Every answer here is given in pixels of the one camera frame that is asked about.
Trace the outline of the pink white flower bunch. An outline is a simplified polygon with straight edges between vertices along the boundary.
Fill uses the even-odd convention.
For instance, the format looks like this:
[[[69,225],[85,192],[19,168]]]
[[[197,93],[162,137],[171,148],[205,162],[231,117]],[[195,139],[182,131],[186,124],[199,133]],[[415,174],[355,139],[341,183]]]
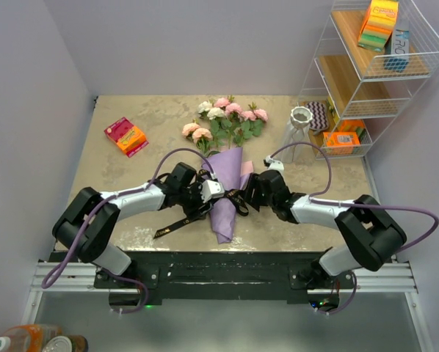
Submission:
[[[269,115],[252,102],[242,108],[235,97],[205,100],[197,106],[197,118],[181,129],[181,135],[191,141],[205,156],[212,156],[233,147],[242,147],[253,137],[259,137]]]

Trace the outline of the purple wrapping paper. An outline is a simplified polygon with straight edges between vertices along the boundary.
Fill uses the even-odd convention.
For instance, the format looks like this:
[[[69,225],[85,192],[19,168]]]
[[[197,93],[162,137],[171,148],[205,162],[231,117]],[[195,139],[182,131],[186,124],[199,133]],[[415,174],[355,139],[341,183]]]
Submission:
[[[234,147],[223,150],[208,157],[209,163],[217,179],[225,191],[242,189],[245,187],[250,174],[253,172],[253,163],[242,160],[243,148]],[[214,204],[210,212],[211,229],[217,237],[217,243],[230,243],[236,220],[236,208],[227,198],[222,198]]]

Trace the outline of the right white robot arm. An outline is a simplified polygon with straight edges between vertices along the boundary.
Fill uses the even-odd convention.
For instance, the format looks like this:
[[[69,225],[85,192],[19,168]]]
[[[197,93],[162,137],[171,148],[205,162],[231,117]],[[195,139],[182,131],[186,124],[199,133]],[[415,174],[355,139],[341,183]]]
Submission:
[[[276,170],[251,175],[242,198],[256,210],[270,207],[282,221],[341,233],[343,245],[326,250],[298,272],[298,280],[308,288],[327,288],[338,275],[357,268],[378,271],[407,241],[404,230],[375,198],[364,194],[344,202],[314,199],[291,192]]]

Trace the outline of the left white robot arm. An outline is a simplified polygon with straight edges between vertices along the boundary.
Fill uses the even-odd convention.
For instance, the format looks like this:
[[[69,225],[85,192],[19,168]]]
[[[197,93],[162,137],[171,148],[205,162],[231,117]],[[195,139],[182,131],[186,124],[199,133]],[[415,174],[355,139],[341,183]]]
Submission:
[[[181,206],[185,218],[157,230],[154,237],[160,238],[204,218],[224,195],[224,187],[212,173],[179,163],[171,173],[139,188],[119,192],[83,188],[54,225],[52,235],[70,256],[109,271],[119,287],[130,287],[137,278],[133,260],[109,242],[116,223],[140,213]]]

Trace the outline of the black gold-lettered ribbon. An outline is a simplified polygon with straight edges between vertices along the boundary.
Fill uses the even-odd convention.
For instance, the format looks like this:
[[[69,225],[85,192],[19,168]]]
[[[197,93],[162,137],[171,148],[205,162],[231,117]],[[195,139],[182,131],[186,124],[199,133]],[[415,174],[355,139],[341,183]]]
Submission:
[[[211,229],[215,233],[218,243],[229,243],[232,241],[236,215],[249,215],[247,203],[242,197],[243,194],[242,190],[232,189],[226,191],[222,198],[207,202],[214,205],[208,214],[210,215]],[[161,238],[191,223],[193,222],[190,222],[185,215],[182,220],[157,230],[153,238]]]

